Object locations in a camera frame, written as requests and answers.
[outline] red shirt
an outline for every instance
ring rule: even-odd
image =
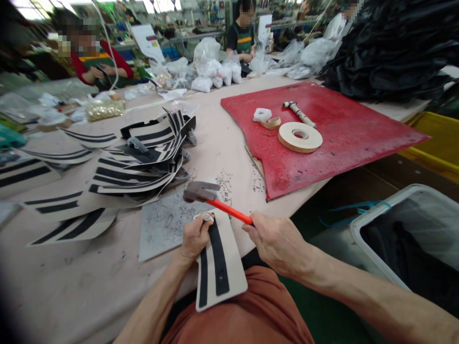
[[[115,60],[116,66],[118,68],[122,68],[126,71],[128,75],[127,77],[128,79],[132,79],[134,77],[134,72],[132,71],[131,67],[129,67],[128,63],[123,59],[120,53],[118,53],[115,50],[115,48],[112,47],[113,55],[111,55],[109,44],[107,43],[107,41],[100,41],[100,46],[107,52],[107,54],[112,58],[112,60]],[[72,58],[73,65],[75,66],[75,71],[76,71],[76,75],[78,76],[78,79],[80,79],[86,85],[92,86],[92,84],[89,84],[81,76],[82,74],[87,72],[87,69],[85,68],[85,65],[83,64],[83,62],[80,61],[77,54],[75,54],[74,52],[71,52],[70,57]]]

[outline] person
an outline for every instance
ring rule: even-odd
[[[85,84],[97,86],[99,91],[109,90],[116,79],[116,88],[135,84],[134,72],[114,48],[110,53],[107,41],[96,39],[92,29],[69,10],[55,9],[55,25],[60,34],[70,41],[70,57],[78,78]]]
[[[142,25],[142,23],[137,20],[132,10],[128,9],[124,3],[117,1],[116,6],[123,11],[131,25]]]
[[[194,302],[163,333],[181,282],[209,241],[212,221],[204,221],[205,214],[185,225],[181,247],[115,344],[313,343],[275,272],[344,303],[390,342],[458,342],[459,320],[440,307],[308,244],[290,219],[259,212],[251,215],[253,226],[243,225],[242,229],[255,243],[259,257],[274,270],[260,265],[249,267],[245,293],[200,313]]]
[[[228,56],[233,55],[233,51],[236,50],[239,61],[247,63],[255,56],[253,30],[250,27],[255,8],[255,0],[238,0],[235,5],[236,20],[228,29],[226,48]]]

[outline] grey board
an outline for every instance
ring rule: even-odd
[[[142,207],[139,262],[154,258],[182,244],[183,226],[195,215],[215,208],[207,203],[186,203],[179,188],[163,194],[159,201]]]

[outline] tape roll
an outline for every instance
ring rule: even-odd
[[[270,118],[267,122],[260,122],[260,123],[266,129],[274,130],[274,129],[279,128],[282,122],[281,122],[280,117],[274,117],[274,118]]]
[[[312,153],[323,142],[322,135],[305,123],[288,122],[279,128],[279,141],[288,149],[299,153]]]

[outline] small hammer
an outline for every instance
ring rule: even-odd
[[[311,121],[308,116],[306,116],[299,108],[296,106],[296,102],[285,102],[282,104],[282,108],[291,108],[293,112],[300,117],[300,120],[304,123],[309,125],[310,127],[315,128],[317,126],[316,123]]]
[[[248,225],[253,224],[250,217],[220,202],[217,199],[217,195],[208,190],[220,190],[220,185],[206,182],[192,182],[188,185],[186,190],[183,191],[183,199],[187,203],[192,203],[193,201],[207,202]]]

